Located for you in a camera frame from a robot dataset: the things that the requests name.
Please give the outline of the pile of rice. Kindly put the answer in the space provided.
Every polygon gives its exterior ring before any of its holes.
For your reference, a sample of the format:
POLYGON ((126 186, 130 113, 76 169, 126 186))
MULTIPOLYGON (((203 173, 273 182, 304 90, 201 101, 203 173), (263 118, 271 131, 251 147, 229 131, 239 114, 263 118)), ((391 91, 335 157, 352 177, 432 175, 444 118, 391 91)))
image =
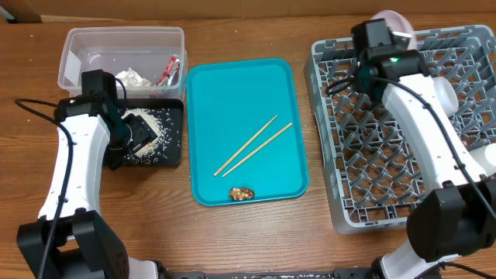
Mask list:
POLYGON ((183 112, 179 108, 131 108, 123 119, 133 114, 140 117, 155 138, 126 156, 126 166, 175 166, 181 162, 181 132, 183 112))

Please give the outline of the white tissue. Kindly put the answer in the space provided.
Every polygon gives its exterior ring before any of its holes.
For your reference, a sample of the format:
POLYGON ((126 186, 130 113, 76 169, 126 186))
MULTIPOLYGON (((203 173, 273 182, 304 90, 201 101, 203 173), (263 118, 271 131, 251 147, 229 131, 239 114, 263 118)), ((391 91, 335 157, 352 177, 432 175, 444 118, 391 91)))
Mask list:
POLYGON ((136 71, 131 67, 127 71, 121 71, 116 76, 115 79, 119 79, 125 87, 141 87, 141 86, 151 86, 151 82, 144 77, 141 77, 136 71))

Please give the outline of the red snack wrapper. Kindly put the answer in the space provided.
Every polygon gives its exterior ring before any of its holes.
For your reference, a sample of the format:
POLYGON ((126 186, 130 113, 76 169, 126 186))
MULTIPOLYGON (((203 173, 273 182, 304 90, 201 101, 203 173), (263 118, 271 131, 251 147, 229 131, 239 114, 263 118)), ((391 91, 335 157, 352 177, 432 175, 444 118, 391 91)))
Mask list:
POLYGON ((156 82, 156 86, 171 86, 179 75, 181 59, 178 55, 173 55, 166 66, 165 71, 156 82))

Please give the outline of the brown food scrap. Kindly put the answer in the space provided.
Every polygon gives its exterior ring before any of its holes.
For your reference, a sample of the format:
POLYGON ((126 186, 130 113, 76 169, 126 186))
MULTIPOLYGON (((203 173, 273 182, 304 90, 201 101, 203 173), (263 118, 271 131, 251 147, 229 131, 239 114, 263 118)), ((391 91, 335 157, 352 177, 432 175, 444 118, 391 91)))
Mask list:
POLYGON ((245 201, 254 198, 255 192, 249 188, 232 188, 229 191, 229 198, 233 201, 245 201))

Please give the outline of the wooden chopstick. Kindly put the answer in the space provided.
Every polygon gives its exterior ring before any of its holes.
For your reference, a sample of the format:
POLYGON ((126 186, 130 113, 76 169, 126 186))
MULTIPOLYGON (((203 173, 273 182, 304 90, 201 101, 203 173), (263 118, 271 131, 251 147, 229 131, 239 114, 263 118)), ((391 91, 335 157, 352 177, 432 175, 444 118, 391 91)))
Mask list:
POLYGON ((241 159, 239 162, 237 162, 234 166, 232 166, 229 170, 227 170, 222 177, 227 176, 230 174, 232 171, 234 171, 237 167, 239 167, 241 164, 249 160, 255 153, 258 153, 260 150, 262 150, 266 145, 268 145, 270 142, 275 140, 279 135, 284 133, 286 130, 288 130, 290 127, 293 126, 292 122, 289 122, 285 127, 277 131, 273 136, 271 136, 269 139, 267 139, 265 142, 261 143, 255 150, 251 151, 249 154, 247 154, 243 159, 241 159))
POLYGON ((218 176, 221 171, 223 171, 242 151, 244 151, 248 145, 250 145, 275 119, 277 115, 272 117, 267 123, 265 123, 256 133, 254 133, 213 175, 218 176))

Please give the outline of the large white plate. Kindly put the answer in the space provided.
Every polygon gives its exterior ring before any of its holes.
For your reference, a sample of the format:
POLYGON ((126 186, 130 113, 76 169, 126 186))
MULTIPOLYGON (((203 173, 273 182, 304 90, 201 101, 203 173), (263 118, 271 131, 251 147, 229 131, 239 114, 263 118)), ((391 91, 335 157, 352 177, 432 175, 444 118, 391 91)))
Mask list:
POLYGON ((411 38, 409 41, 408 49, 417 49, 417 39, 415 31, 412 28, 410 22, 403 15, 392 10, 383 10, 373 15, 372 19, 384 19, 386 25, 392 32, 409 34, 411 38))

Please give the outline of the white cup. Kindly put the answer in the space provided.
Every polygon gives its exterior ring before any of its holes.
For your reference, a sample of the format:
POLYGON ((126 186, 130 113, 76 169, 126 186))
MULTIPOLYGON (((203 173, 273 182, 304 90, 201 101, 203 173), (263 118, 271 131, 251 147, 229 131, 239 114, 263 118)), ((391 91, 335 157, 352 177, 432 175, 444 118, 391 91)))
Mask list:
POLYGON ((450 81, 445 77, 434 77, 432 80, 443 111, 448 117, 455 115, 459 109, 459 103, 450 81))

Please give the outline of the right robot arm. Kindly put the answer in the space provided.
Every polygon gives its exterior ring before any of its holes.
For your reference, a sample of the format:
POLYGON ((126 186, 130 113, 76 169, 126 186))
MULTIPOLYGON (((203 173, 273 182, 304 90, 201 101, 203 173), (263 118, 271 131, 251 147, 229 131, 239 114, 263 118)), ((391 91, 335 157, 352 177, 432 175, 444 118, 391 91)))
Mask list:
POLYGON ((495 165, 475 159, 450 122, 451 85, 439 86, 409 36, 384 19, 351 29, 359 68, 353 87, 398 122, 421 171, 426 197, 407 219, 407 239, 377 259, 382 278, 423 278, 495 242, 495 165))

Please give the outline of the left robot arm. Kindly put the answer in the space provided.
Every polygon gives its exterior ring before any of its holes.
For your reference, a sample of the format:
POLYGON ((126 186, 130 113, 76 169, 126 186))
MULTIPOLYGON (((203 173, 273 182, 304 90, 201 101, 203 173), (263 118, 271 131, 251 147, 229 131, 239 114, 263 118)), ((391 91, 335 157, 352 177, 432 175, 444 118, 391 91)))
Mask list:
POLYGON ((157 137, 142 117, 126 113, 122 86, 113 74, 85 71, 82 93, 60 100, 48 119, 58 132, 49 194, 16 237, 37 278, 167 277, 161 263, 129 257, 100 214, 103 167, 117 169, 157 137))

